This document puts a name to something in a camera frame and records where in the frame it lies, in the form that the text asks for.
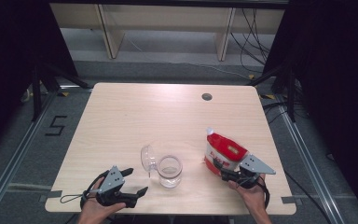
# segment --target human hand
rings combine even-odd
[[[104,177],[101,177],[94,184],[92,189],[97,189],[103,182]],[[78,224],[96,224],[102,223],[107,217],[113,213],[126,207],[125,203],[115,203],[111,206],[103,206],[95,199],[96,193],[93,192],[89,195],[89,199],[83,205]]]
[[[263,181],[265,176],[266,175],[264,174],[260,175],[261,178],[259,178],[258,181],[261,185],[265,185]],[[238,183],[231,180],[228,181],[228,186],[231,189],[236,190],[240,194],[250,214],[258,224],[271,223],[269,215],[266,211],[266,207],[264,205],[264,190],[262,190],[260,186],[256,185],[251,189],[245,189],[241,187]]]

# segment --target gray floor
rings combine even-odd
[[[240,50],[231,39],[227,57],[218,62],[215,54],[213,34],[177,32],[128,32],[123,40],[120,53],[114,60],[106,58],[106,51],[99,31],[62,30],[68,48],[76,63],[80,77],[89,84],[99,81],[109,82],[153,82],[153,83],[195,83],[245,85],[248,76],[259,73],[249,72],[241,66]],[[262,43],[269,47],[273,35],[260,36]],[[258,50],[249,48],[254,54]],[[262,64],[249,57],[242,57],[242,63],[256,71]],[[72,85],[60,80],[62,85]],[[261,95],[271,94],[273,78],[257,86]],[[67,96],[55,96],[46,115],[41,120],[21,165],[16,170],[6,194],[0,202],[0,223],[65,223],[72,214],[49,213],[44,208],[44,197],[54,183],[65,156],[76,125],[80,120],[90,91],[78,89],[68,91]],[[275,99],[261,99],[263,105],[276,103]],[[266,115],[279,151],[283,168],[321,206],[319,195],[310,179],[309,172],[298,153],[298,148],[289,133],[284,115],[279,107],[272,108]],[[20,107],[0,142],[0,177],[21,139],[32,124],[33,102],[27,101]],[[64,129],[59,136],[46,136],[56,133],[50,123],[56,116],[56,124]],[[296,126],[324,178],[324,183],[332,193],[344,223],[358,223],[358,201],[351,188],[333,161],[326,158],[328,149],[311,119],[301,104],[296,105]],[[296,199],[297,211],[293,216],[271,216],[274,223],[327,223],[317,206],[305,192],[291,179],[288,182]],[[235,223],[254,223],[251,217],[234,217]]]

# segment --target wooden table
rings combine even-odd
[[[202,99],[209,93],[212,100]],[[62,195],[80,194],[100,173],[114,164],[120,170],[134,168],[126,176],[122,192],[135,193],[149,187],[135,208],[123,214],[223,215],[249,214],[235,190],[212,174],[203,161],[206,129],[229,137],[271,166],[276,175],[266,178],[271,198],[268,212],[292,215],[292,196],[254,87],[117,84],[95,85],[68,148],[52,190]],[[166,189],[158,173],[148,173],[141,164],[141,148],[151,145],[157,159],[173,154],[183,163],[182,182]],[[46,202],[49,212],[80,212],[79,199]]]

